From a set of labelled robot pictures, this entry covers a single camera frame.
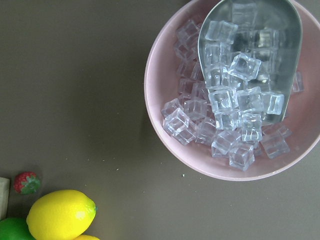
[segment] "dark gray surface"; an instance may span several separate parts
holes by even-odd
[[[188,168],[154,132],[147,57],[187,2],[1,2],[0,176],[30,170],[43,183],[11,189],[8,216],[77,189],[98,205],[86,233],[101,240],[319,239],[319,144],[278,175],[229,182]],[[320,19],[318,0],[299,2]]]

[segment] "metal scoop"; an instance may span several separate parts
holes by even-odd
[[[210,21],[232,22],[232,4],[237,1],[243,0],[222,0],[209,12],[202,24],[198,39],[198,56],[203,73],[204,50],[208,44],[205,36]],[[289,0],[255,0],[255,2],[257,15],[254,30],[269,28],[280,32],[275,60],[277,70],[272,74],[271,91],[283,94],[284,103],[280,115],[262,114],[262,120],[266,124],[273,124],[281,122],[285,117],[301,51],[302,23],[297,10]]]

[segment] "pink bowl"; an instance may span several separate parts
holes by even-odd
[[[267,155],[256,157],[247,171],[230,167],[228,160],[212,158],[211,149],[202,144],[181,145],[162,127],[161,109],[164,104],[178,97],[176,69],[179,59],[173,45],[175,35],[183,23],[194,15],[203,18],[219,0],[193,0],[174,14],[157,36],[145,68],[144,97],[151,123],[164,145],[180,161],[207,176],[229,181],[251,181],[280,173],[300,161],[320,139],[320,24],[299,3],[292,0],[298,10],[303,27],[303,42],[298,65],[302,73],[304,92],[291,96],[284,124],[293,134],[286,141],[290,152],[275,159]]]

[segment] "green lime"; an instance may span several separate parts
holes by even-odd
[[[25,219],[8,217],[0,221],[0,240],[35,240]]]

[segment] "small red fruit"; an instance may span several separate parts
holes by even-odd
[[[33,194],[40,187],[40,179],[32,171],[25,171],[14,178],[13,187],[19,194]]]

